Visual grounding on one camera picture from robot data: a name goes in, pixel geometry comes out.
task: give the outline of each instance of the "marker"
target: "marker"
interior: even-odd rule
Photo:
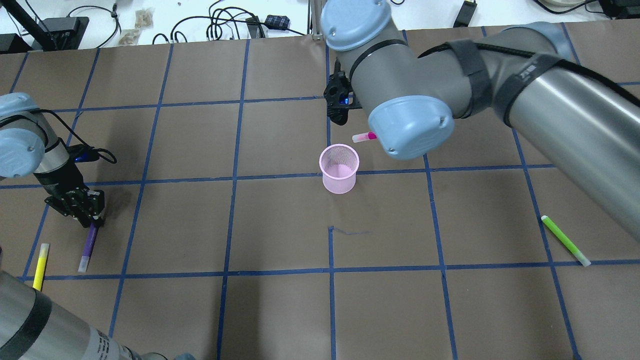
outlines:
[[[363,142],[363,141],[373,140],[373,139],[377,139],[377,138],[378,137],[376,136],[376,134],[374,134],[372,132],[357,134],[357,135],[353,135],[351,137],[353,142]]]
[[[587,259],[587,257],[582,254],[578,247],[575,246],[571,240],[569,240],[569,237],[567,237],[567,235],[565,235],[562,230],[560,230],[560,228],[553,221],[551,221],[551,218],[543,215],[540,220],[542,220],[542,222],[549,228],[549,230],[551,230],[551,232],[564,244],[564,246],[569,249],[573,256],[575,256],[576,259],[580,261],[582,266],[591,265],[589,259]]]
[[[84,249],[82,251],[82,258],[80,259],[80,266],[78,272],[86,272],[86,267],[89,265],[89,259],[91,259],[91,253],[93,252],[93,246],[95,245],[95,238],[98,236],[98,227],[95,223],[91,222],[89,227],[89,235],[86,237],[84,243]]]
[[[49,244],[41,244],[40,256],[36,265],[36,275],[33,277],[33,288],[42,291],[42,281],[44,280],[44,269],[47,267],[47,256],[49,256]]]

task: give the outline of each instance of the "black pole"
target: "black pole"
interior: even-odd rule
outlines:
[[[16,0],[0,0],[6,11],[10,13],[24,29],[42,46],[43,51],[54,51],[56,44],[43,29],[27,14]]]

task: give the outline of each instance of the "white floor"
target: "white floor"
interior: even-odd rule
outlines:
[[[554,15],[543,11],[532,0],[476,0],[478,3],[471,26],[491,26],[526,24],[534,21],[575,22],[604,20],[602,14],[588,13],[584,7],[572,13]],[[31,13],[24,0],[18,1],[28,13]],[[153,28],[141,32],[138,44],[151,44],[155,34],[169,34],[176,22],[194,15],[207,15],[213,0],[117,0],[118,14],[123,29],[132,29],[135,22],[135,11],[143,8],[154,9]],[[458,14],[463,0],[406,0],[400,6],[391,5],[393,19],[399,29],[433,29],[450,28]],[[98,5],[111,8],[113,0],[30,0],[29,3],[45,19],[48,17],[64,17],[67,13],[81,5]],[[306,33],[307,0],[222,0],[216,8],[237,6],[258,15],[264,21],[267,15],[286,15],[291,20],[291,29]],[[592,10],[599,10],[597,3],[589,6]],[[102,10],[83,9],[73,15],[87,16],[90,23],[81,43],[81,49],[98,46],[111,34],[114,21],[109,14]],[[205,28],[209,24],[207,19],[193,19],[183,22],[178,30],[183,32],[190,42],[205,41]],[[238,24],[242,37],[248,37],[246,25]],[[230,37],[230,30],[224,26],[225,38]],[[16,29],[6,10],[0,8],[0,33],[15,33]],[[270,31],[268,37],[291,36],[292,33]],[[28,44],[33,38],[24,35]],[[105,46],[116,46],[118,36]]]

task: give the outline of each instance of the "black strap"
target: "black strap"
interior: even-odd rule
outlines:
[[[509,111],[522,90],[561,60],[556,55],[536,54],[517,73],[508,77],[500,86],[495,95],[493,109],[507,126],[511,127]]]
[[[2,360],[18,360],[22,357],[36,342],[49,321],[52,308],[51,299],[37,290],[33,291],[36,293],[36,299],[33,302],[31,312],[20,329],[0,347],[0,359]]]
[[[471,101],[462,118],[467,118],[491,106],[492,83],[489,72],[476,43],[470,39],[461,39],[446,43],[458,58],[464,76],[471,84]]]
[[[358,56],[356,61],[353,62],[353,65],[351,66],[351,70],[349,71],[349,80],[352,81],[353,73],[358,67],[358,65],[362,62],[362,60],[366,59],[367,57],[369,57],[369,55],[373,54],[377,50],[382,49],[383,47],[386,47],[389,45],[395,45],[395,44],[406,45],[406,42],[400,39],[390,39],[390,40],[381,41],[375,45],[370,46],[370,48],[365,50],[364,53],[360,54],[360,56]]]

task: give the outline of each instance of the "light blue cap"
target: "light blue cap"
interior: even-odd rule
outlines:
[[[12,92],[0,96],[0,119],[14,113],[37,108],[36,102],[24,92]]]
[[[546,37],[547,40],[549,40],[549,42],[555,47],[558,55],[562,56],[562,58],[565,60],[569,60],[569,61],[573,60],[571,44],[569,43],[569,40],[564,35],[563,31],[560,30],[560,28],[558,28],[557,25],[552,24],[550,22],[546,22],[546,21],[538,21],[538,22],[532,22],[530,24],[510,26],[504,29],[503,31],[507,31],[509,29],[514,29],[514,28],[525,28],[525,29],[531,29],[531,30],[537,31],[538,33]]]
[[[394,159],[414,159],[440,146],[453,133],[453,114],[440,99],[396,97],[369,114],[369,127]]]
[[[320,24],[326,44],[336,51],[348,51],[380,34],[391,20],[385,0],[329,0]]]
[[[0,176],[27,176],[43,157],[44,143],[38,135],[17,127],[0,130]]]

